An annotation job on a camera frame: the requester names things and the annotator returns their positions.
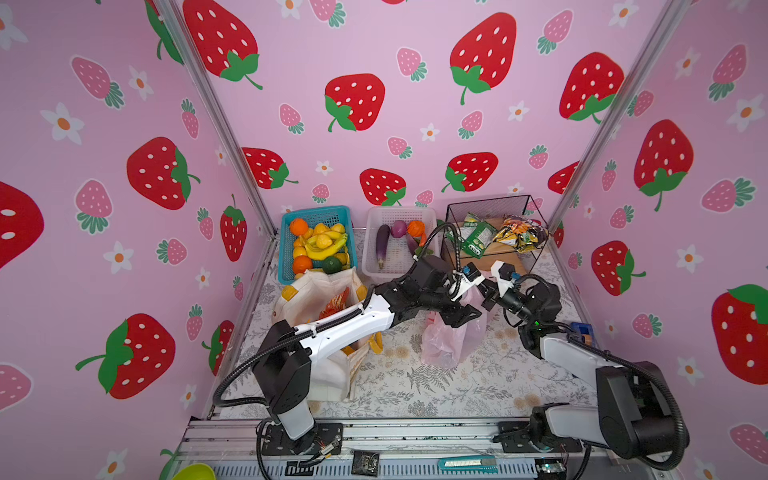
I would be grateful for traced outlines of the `white canvas tote bag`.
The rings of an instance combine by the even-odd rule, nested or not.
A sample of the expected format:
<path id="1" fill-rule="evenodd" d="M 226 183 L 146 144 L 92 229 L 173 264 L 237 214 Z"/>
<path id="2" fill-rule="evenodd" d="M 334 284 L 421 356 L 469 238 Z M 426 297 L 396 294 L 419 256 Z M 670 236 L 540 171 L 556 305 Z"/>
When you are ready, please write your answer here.
<path id="1" fill-rule="evenodd" d="M 326 304 L 346 288 L 347 308 L 319 319 Z M 273 310 L 273 323 L 286 321 L 309 336 L 302 345 L 311 350 L 310 401 L 347 401 L 352 383 L 367 355 L 383 351 L 382 335 L 361 326 L 361 304 L 368 288 L 352 269 L 332 275 L 308 271 L 283 287 Z"/>

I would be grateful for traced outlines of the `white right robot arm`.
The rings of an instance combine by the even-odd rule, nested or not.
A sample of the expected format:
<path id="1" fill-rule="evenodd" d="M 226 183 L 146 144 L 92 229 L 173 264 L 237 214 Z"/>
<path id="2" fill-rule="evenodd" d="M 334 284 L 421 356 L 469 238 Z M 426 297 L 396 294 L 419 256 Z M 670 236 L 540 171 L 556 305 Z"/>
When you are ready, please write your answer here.
<path id="1" fill-rule="evenodd" d="M 516 318 L 510 325 L 527 352 L 584 381 L 597 398 L 594 407 L 536 407 L 526 427 L 501 433 L 498 441 L 526 440 L 548 449 L 573 439 L 655 470 L 679 466 L 690 436 L 681 408 L 655 364 L 633 363 L 585 343 L 578 331 L 557 319 L 562 309 L 558 286 L 538 275 L 516 275 L 513 266 L 498 261 L 491 276 L 475 284 L 484 308 L 499 307 L 505 317 Z"/>

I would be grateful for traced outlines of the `red snack packet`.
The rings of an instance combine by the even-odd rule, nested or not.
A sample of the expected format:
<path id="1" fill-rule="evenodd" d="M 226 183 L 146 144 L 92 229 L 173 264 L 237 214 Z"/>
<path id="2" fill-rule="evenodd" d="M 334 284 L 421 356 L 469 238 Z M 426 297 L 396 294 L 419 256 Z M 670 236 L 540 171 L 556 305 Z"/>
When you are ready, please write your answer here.
<path id="1" fill-rule="evenodd" d="M 350 289 L 346 288 L 342 293 L 334 296 L 320 312 L 319 319 L 325 319 L 345 310 L 349 294 Z"/>

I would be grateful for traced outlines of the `pink plastic grocery bag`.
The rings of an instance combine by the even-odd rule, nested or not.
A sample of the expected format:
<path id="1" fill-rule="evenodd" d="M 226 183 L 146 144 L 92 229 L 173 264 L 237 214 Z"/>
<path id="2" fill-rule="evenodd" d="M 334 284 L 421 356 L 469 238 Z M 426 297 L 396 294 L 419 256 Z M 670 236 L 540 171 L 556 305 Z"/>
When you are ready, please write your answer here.
<path id="1" fill-rule="evenodd" d="M 488 322 L 488 311 L 482 308 L 482 300 L 477 289 L 462 297 L 461 303 L 478 309 L 480 316 L 460 327 L 448 326 L 439 313 L 428 314 L 421 341 L 423 364 L 453 369 L 477 349 L 485 339 Z"/>

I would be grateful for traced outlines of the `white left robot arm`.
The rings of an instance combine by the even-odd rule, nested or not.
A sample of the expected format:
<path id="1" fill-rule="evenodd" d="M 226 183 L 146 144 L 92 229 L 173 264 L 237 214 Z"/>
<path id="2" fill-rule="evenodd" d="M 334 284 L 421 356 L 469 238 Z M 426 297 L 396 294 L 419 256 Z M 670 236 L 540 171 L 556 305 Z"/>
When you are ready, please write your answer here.
<path id="1" fill-rule="evenodd" d="M 307 324 L 285 320 L 272 325 L 257 353 L 235 367 L 217 386 L 217 408 L 249 404 L 266 407 L 269 418 L 294 444 L 306 449 L 318 427 L 308 406 L 311 373 L 342 348 L 413 319 L 422 311 L 439 313 L 460 327 L 480 316 L 461 302 L 484 275 L 472 264 L 457 271 L 436 256 L 416 260 L 404 275 L 371 288 L 358 304 Z"/>

